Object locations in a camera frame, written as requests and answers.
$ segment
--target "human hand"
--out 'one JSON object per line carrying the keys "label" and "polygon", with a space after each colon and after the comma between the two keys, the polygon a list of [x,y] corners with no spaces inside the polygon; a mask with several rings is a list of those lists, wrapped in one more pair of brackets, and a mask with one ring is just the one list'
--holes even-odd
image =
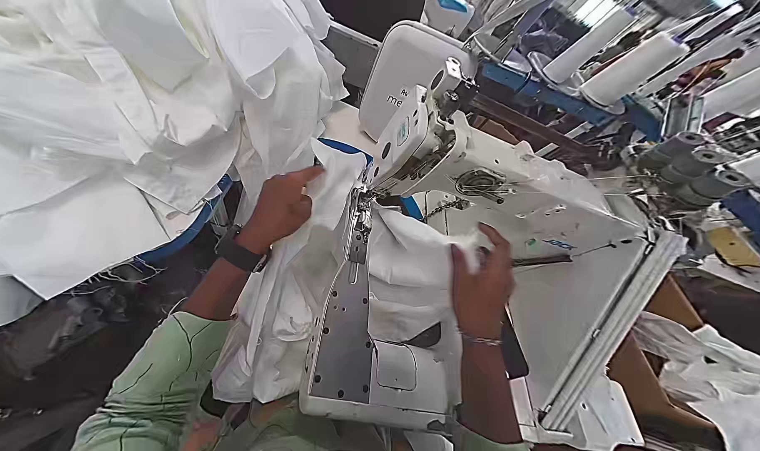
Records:
{"label": "human hand", "polygon": [[466,257],[456,246],[452,252],[452,308],[461,332],[476,338],[498,340],[503,309],[514,289],[511,272],[511,245],[494,227],[480,223],[478,228],[494,250],[476,274],[466,267]]}
{"label": "human hand", "polygon": [[311,166],[263,182],[252,217],[236,237],[236,243],[257,254],[267,253],[275,241],[297,231],[310,218],[313,201],[302,193],[305,184],[324,169]]}

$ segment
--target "black watch strap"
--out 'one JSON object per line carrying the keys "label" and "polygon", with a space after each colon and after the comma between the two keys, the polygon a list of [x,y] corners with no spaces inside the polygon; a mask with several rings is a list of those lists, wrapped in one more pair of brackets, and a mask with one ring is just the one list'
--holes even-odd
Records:
{"label": "black watch strap", "polygon": [[269,249],[265,255],[260,255],[244,246],[238,246],[235,243],[235,237],[240,232],[241,225],[235,224],[230,227],[225,236],[221,237],[219,243],[215,245],[215,253],[243,271],[260,272],[266,266],[266,262],[269,261],[272,251]]}

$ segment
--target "white fabric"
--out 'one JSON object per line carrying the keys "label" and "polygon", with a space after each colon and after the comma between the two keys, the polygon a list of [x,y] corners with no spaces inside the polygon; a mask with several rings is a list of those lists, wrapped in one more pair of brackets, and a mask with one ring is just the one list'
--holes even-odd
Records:
{"label": "white fabric", "polygon": [[669,359],[661,386],[712,420],[729,451],[760,451],[760,355],[710,325],[690,332],[648,312],[641,313],[633,333],[642,349]]}
{"label": "white fabric", "polygon": [[0,0],[0,275],[49,298],[185,231],[236,156],[248,203],[312,164],[346,95],[329,20],[318,0]]}
{"label": "white fabric", "polygon": [[43,302],[11,277],[0,277],[0,326],[12,323]]}
{"label": "white fabric", "polygon": [[[341,153],[317,140],[311,144],[326,172],[308,185],[307,194],[314,202],[310,220],[299,231],[275,244],[268,265],[249,279],[241,293],[236,306],[239,326],[230,332],[213,372],[214,394],[218,399],[247,402],[254,395],[261,402],[269,402],[293,392],[299,384],[298,376],[278,375],[275,368],[285,351],[285,342],[309,336],[313,323],[309,306],[321,305],[323,299],[317,300],[315,297],[322,293],[301,284],[296,279],[296,271],[289,271],[289,266],[306,245],[311,244],[325,247],[313,253],[316,261],[310,261],[313,264],[307,267],[319,270],[327,267],[329,248],[325,243],[332,239],[346,199],[365,166],[362,154]],[[329,277],[332,281],[334,271],[325,272],[327,274],[308,277],[308,280],[326,282]]]}
{"label": "white fabric", "polygon": [[[314,150],[327,172],[309,187],[310,226],[280,241],[265,270],[241,293],[239,321],[213,371],[216,399],[270,402],[299,387],[314,312],[322,309],[343,259],[345,202],[365,165],[363,155],[345,155],[317,142]],[[455,323],[448,291],[451,242],[464,248],[476,269],[469,250],[478,234],[448,237],[398,210],[375,209],[369,241],[369,331],[375,339],[406,341],[439,321]]]}
{"label": "white fabric", "polygon": [[87,177],[81,172],[61,177],[30,160],[27,150],[23,144],[0,141],[0,215],[51,198]]}
{"label": "white fabric", "polygon": [[168,0],[96,0],[94,6],[115,49],[168,90],[205,61]]}
{"label": "white fabric", "polygon": [[[46,299],[167,241],[144,196],[120,177],[86,180],[0,219],[0,262]],[[73,282],[42,286],[30,276]]]}

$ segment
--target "green shirt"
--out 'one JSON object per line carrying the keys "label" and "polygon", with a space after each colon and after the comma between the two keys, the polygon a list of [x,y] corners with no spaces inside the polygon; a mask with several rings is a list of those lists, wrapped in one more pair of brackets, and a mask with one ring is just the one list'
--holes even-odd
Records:
{"label": "green shirt", "polygon": [[[231,324],[186,312],[170,315],[113,381],[104,405],[79,427],[74,451],[182,449],[193,429],[186,426],[205,416],[200,397]],[[363,451],[377,443],[372,425],[303,415],[296,399],[289,395],[262,405],[235,430],[220,428],[202,448]],[[454,441],[459,444],[456,449],[469,451],[527,449],[525,444],[500,445],[465,428],[456,431]]]}

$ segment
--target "bracelet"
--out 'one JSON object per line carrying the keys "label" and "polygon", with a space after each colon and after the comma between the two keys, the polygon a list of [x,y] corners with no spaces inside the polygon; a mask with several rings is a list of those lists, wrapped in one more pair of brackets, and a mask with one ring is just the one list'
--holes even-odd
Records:
{"label": "bracelet", "polygon": [[503,344],[503,340],[476,337],[475,335],[467,334],[464,331],[458,331],[458,333],[461,334],[461,338],[463,338],[466,341],[469,341],[470,343],[484,344],[486,346],[499,346]]}

